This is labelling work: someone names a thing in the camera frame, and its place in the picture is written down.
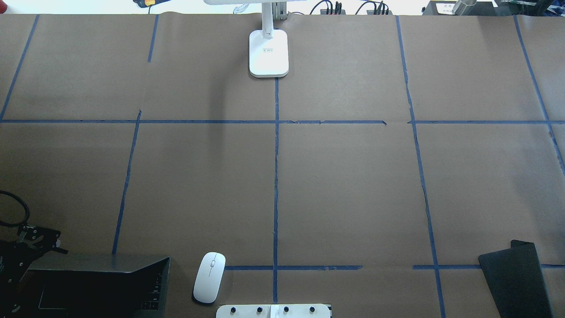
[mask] black cable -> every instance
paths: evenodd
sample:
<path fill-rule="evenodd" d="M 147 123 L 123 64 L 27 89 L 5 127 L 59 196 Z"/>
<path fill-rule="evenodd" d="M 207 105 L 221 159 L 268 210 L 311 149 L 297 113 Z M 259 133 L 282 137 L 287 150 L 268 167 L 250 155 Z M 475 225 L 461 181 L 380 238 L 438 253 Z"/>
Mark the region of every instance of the black cable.
<path fill-rule="evenodd" d="M 5 227 L 17 227 L 20 226 L 22 224 L 25 224 L 28 219 L 29 219 L 29 208 L 28 205 L 24 202 L 24 200 L 20 199 L 20 197 L 18 197 L 17 195 L 13 194 L 12 192 L 8 192 L 8 191 L 4 191 L 4 190 L 0 190 L 0 194 L 4 194 L 7 195 L 9 197 L 12 197 L 14 200 L 16 200 L 19 204 L 21 204 L 22 207 L 24 207 L 25 210 L 25 217 L 24 220 L 22 222 L 18 222 L 18 223 L 7 223 L 4 221 L 0 221 L 0 226 L 5 226 Z"/>
<path fill-rule="evenodd" d="M 318 7 L 322 2 L 325 2 L 326 5 L 329 3 L 329 11 L 333 12 L 333 3 L 330 0 L 321 0 L 320 2 L 318 2 L 313 8 L 312 11 L 310 11 L 310 14 L 312 14 L 312 12 L 314 12 L 314 10 L 316 10 L 316 7 Z"/>
<path fill-rule="evenodd" d="M 359 11 L 361 11 L 361 8 L 363 8 L 364 5 L 368 4 L 368 3 L 372 3 L 375 6 L 375 11 L 377 11 L 377 2 L 375 1 L 365 1 L 363 2 L 363 4 L 357 9 L 357 12 L 355 12 L 355 15 L 357 15 L 357 13 L 359 13 Z"/>

